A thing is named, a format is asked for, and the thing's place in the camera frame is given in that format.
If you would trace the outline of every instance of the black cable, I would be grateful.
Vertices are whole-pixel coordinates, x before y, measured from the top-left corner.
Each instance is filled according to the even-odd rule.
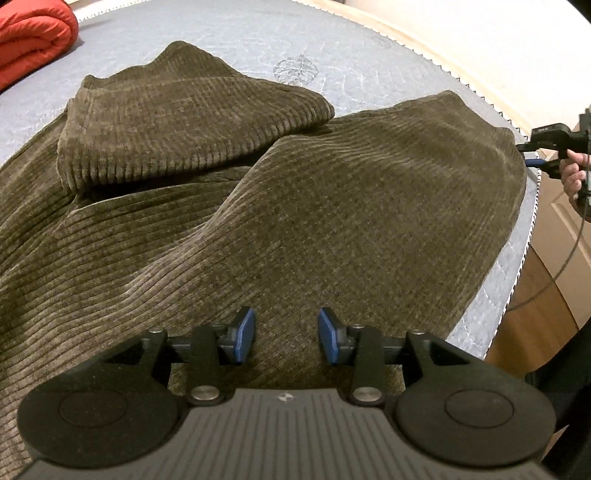
[[[591,131],[587,131],[587,137],[588,137],[587,164],[585,165],[585,172],[586,172],[585,179],[586,179],[586,183],[587,183],[587,188],[589,188],[589,187],[591,187],[591,183],[589,183],[589,179],[590,179],[590,177],[589,177],[589,171],[590,171],[589,170],[589,152],[591,152]],[[554,277],[552,277],[552,280],[550,280],[544,288],[542,288],[540,291],[535,293],[533,296],[531,296],[527,300],[522,301],[521,303],[518,303],[514,307],[507,308],[507,310],[506,310],[507,312],[514,312],[515,310],[520,309],[520,308],[526,306],[528,303],[537,299],[546,290],[548,290],[552,285],[554,285],[556,283],[556,280],[558,280],[559,276],[562,275],[562,272],[564,270],[566,270],[566,267],[569,266],[569,263],[572,260],[574,253],[577,251],[577,248],[579,247],[579,242],[581,240],[581,237],[583,236],[583,229],[584,229],[586,218],[587,218],[587,206],[588,205],[589,205],[589,198],[587,197],[587,198],[585,198],[585,203],[583,205],[583,219],[581,220],[581,227],[579,228],[579,233],[577,234],[577,239],[574,241],[573,249],[570,251],[569,256],[566,258],[562,267],[560,267],[560,270],[558,270],[558,273]]]

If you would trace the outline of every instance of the blue gripper pad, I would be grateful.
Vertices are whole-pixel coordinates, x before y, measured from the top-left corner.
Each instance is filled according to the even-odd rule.
[[[236,331],[236,346],[234,347],[234,356],[237,363],[241,364],[246,361],[254,336],[255,311],[254,309],[249,309],[238,325]]]
[[[330,365],[337,365],[339,359],[339,344],[336,338],[336,328],[324,309],[318,315],[318,336]]]

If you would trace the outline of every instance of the cream wall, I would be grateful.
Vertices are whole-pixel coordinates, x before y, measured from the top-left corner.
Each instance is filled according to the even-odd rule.
[[[573,127],[591,103],[591,24],[566,0],[346,0],[449,57],[521,115]]]

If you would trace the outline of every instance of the finger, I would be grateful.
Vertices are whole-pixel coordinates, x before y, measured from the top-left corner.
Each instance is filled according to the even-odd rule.
[[[579,165],[587,166],[589,165],[589,156],[585,153],[577,153],[573,152],[572,150],[566,151],[567,159],[570,160],[569,163],[577,163]]]
[[[581,187],[581,181],[575,175],[570,176],[564,182],[564,192],[569,196],[570,199],[577,195]]]
[[[569,178],[572,175],[576,175],[577,173],[581,173],[579,171],[579,164],[577,164],[577,163],[571,163],[569,165],[566,165],[562,169],[562,175],[561,175],[562,182],[564,183],[567,178]]]

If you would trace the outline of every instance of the olive green corduroy fabric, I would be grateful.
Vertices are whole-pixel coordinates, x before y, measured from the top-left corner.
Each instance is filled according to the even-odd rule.
[[[387,335],[450,333],[519,212],[513,134],[452,92],[332,116],[175,42],[85,79],[4,165],[2,477],[28,460],[23,396],[152,325],[179,335],[250,305],[250,365],[229,384],[290,389],[350,373],[324,366],[322,306]]]

